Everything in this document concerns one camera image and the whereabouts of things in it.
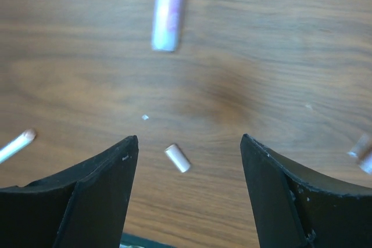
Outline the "pink highlighter pen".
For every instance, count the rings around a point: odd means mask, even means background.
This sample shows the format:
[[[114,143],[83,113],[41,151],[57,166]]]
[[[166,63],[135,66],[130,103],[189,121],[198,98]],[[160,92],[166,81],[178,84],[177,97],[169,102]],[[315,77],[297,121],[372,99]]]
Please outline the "pink highlighter pen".
[[[152,49],[155,51],[174,52],[181,36],[184,0],[155,0]]]

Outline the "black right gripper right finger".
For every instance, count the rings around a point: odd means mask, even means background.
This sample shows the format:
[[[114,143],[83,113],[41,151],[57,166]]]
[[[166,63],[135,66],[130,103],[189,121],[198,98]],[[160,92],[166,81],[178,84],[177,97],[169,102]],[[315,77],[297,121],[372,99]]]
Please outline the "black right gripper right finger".
[[[371,247],[371,188],[305,167],[248,134],[240,150],[260,247]]]

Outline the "white thin pen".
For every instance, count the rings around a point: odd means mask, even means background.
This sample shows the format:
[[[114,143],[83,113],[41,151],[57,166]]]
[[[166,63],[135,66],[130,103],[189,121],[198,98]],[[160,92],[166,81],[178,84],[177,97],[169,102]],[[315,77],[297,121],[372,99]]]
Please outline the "white thin pen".
[[[17,138],[1,148],[0,163],[11,158],[14,154],[25,148],[35,140],[37,133],[34,129],[25,130]]]

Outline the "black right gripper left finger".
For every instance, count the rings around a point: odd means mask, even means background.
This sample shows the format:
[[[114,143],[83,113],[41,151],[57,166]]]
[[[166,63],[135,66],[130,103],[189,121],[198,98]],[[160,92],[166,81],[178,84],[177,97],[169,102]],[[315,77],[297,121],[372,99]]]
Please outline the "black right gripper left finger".
[[[2,247],[119,247],[138,160],[128,136],[26,186],[1,189]]]

